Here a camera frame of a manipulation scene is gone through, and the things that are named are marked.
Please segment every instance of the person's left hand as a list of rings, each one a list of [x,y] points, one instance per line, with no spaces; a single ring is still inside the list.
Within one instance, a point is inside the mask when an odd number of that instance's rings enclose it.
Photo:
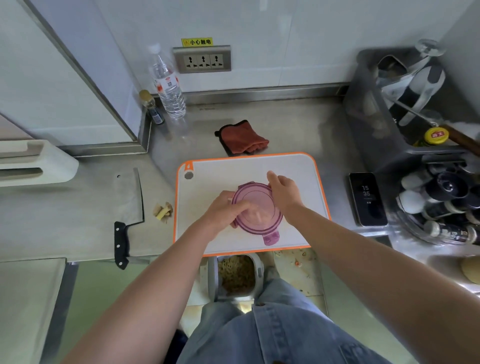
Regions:
[[[198,220],[203,228],[207,229],[210,240],[213,240],[229,224],[235,227],[232,224],[233,220],[243,211],[252,207],[252,203],[247,200],[232,205],[231,199],[234,194],[233,191],[222,191]]]

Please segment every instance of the yellow jar lid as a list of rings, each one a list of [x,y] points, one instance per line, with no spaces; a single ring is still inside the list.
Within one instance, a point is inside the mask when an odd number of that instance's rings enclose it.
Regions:
[[[425,142],[432,145],[445,143],[448,139],[448,130],[442,127],[430,128],[425,132]]]

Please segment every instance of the water bottle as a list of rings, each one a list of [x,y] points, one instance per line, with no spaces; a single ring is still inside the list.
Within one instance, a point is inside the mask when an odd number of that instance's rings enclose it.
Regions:
[[[160,44],[151,45],[148,50],[151,53],[150,73],[165,110],[173,119],[183,118],[187,108],[173,63],[162,52]]]

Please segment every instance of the cleaver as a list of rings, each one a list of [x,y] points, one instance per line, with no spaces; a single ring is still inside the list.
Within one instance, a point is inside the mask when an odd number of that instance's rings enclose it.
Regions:
[[[138,169],[133,168],[113,177],[115,192],[114,252],[115,263],[124,270],[129,261],[130,244],[127,229],[131,225],[144,222],[144,203]]]

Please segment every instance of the person's right hand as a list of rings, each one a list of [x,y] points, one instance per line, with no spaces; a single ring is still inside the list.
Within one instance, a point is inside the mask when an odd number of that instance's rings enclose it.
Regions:
[[[290,178],[277,176],[271,170],[267,172],[267,179],[272,189],[273,202],[278,206],[288,221],[289,212],[292,207],[304,206],[300,197],[299,188]]]

